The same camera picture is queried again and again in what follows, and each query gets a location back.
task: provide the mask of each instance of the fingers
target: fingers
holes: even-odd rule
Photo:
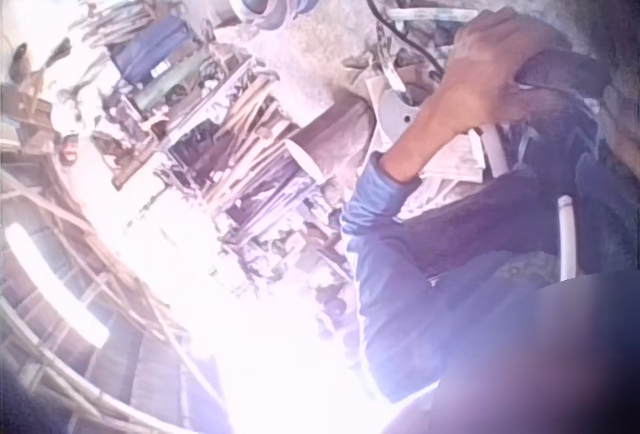
[[[512,7],[503,7],[498,12],[484,10],[478,16],[470,21],[465,27],[458,31],[460,37],[487,31],[496,27],[510,19],[516,17],[518,13]]]
[[[510,56],[512,65],[518,69],[529,59],[545,49],[553,48],[557,42],[557,31],[548,24],[531,17],[520,16],[491,35],[502,36],[500,47]]]
[[[503,98],[499,118],[503,121],[526,121],[549,118],[579,109],[571,94],[552,89],[512,88]]]

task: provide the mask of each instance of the blue long-sleeve shirt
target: blue long-sleeve shirt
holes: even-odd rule
[[[395,216],[420,181],[393,181],[380,155],[371,156],[341,221],[364,364],[380,393],[397,402],[436,382],[456,343],[487,315],[557,281],[557,211],[523,169],[399,223]],[[576,181],[586,206],[578,212],[579,248],[599,252],[593,272],[638,268],[630,254],[640,247],[637,193],[588,155]]]
[[[393,181],[379,168],[379,156],[371,157],[345,206],[342,231],[358,294],[365,367],[380,393],[396,402],[439,379],[456,339],[478,318],[551,282],[557,260],[540,251],[492,251],[435,273],[434,282],[421,252],[437,244],[427,236],[439,233],[394,219],[420,181]],[[528,274],[513,275],[520,271]]]

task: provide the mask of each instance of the wooden plank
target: wooden plank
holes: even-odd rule
[[[182,425],[180,358],[167,344],[146,334],[131,390],[131,406],[158,419]]]

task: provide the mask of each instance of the wooden stick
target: wooden stick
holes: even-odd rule
[[[91,224],[89,224],[87,221],[85,221],[84,219],[81,219],[80,217],[74,214],[71,214],[70,212],[60,208],[59,206],[56,206],[54,203],[52,203],[51,201],[48,201],[41,195],[34,193],[32,190],[28,189],[24,184],[22,184],[20,181],[18,181],[15,177],[13,177],[4,169],[0,170],[0,175],[2,177],[3,182],[6,182],[9,186],[11,186],[13,189],[18,191],[21,195],[29,199],[34,204],[46,209],[47,211],[51,212],[52,214],[55,214],[56,216],[64,219],[65,221],[79,227],[85,232],[95,234],[93,226],[91,226]]]
[[[170,434],[193,434],[193,431],[161,421],[160,419],[141,412],[128,404],[115,399],[106,392],[101,391],[98,387],[91,384],[91,382],[62,362],[49,349],[44,346],[40,346],[38,336],[22,321],[22,319],[20,319],[20,317],[18,317],[15,311],[11,308],[11,305],[2,297],[0,297],[0,309],[3,311],[4,319],[7,324],[20,334],[20,337],[24,339],[28,346],[30,346],[31,350],[35,350],[35,352],[39,354],[43,362],[47,363],[51,369],[66,379],[74,389],[77,389],[83,396],[85,396],[84,402],[86,402],[87,399],[91,399],[92,402],[102,404],[125,418],[135,420],[136,422],[147,426],[152,432],[155,430]]]
[[[149,291],[147,290],[147,288],[143,286],[142,283],[140,283],[140,287],[144,292],[144,296],[147,299],[147,302],[149,303],[149,307],[151,307],[151,310],[153,311],[154,315],[156,316],[156,319],[158,320],[158,323],[160,323],[160,326],[162,327],[162,331],[169,339],[169,342],[171,343],[175,351],[178,353],[178,356],[180,357],[180,360],[182,361],[182,363],[185,365],[187,369],[189,369],[189,372],[191,372],[195,380],[198,381],[198,383],[202,386],[205,392],[209,394],[209,396],[211,396],[211,398],[214,401],[216,401],[223,409],[225,409],[225,403],[222,400],[222,398],[218,395],[218,393],[213,388],[213,386],[209,383],[207,378],[204,377],[204,375],[202,374],[198,366],[196,366],[196,364],[189,358],[189,356],[187,356],[187,354],[184,352],[184,349],[182,349],[182,346],[176,340],[174,335],[171,334],[171,332],[169,332],[169,330],[167,329],[166,324],[164,323],[162,318],[158,315],[158,311],[156,311],[155,307],[153,306],[153,303],[151,302],[151,298],[149,297]]]

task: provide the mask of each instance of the man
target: man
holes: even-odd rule
[[[534,97],[514,76],[534,55],[560,46],[554,29],[513,9],[482,12],[456,35],[437,92],[389,151],[372,155],[345,207],[365,364],[393,402],[437,382],[456,344],[488,314],[558,280],[557,193],[545,192],[530,169],[405,224],[394,217],[454,136],[525,120],[530,109],[522,102]],[[616,182],[594,159],[578,163],[586,272],[637,267],[637,197]]]

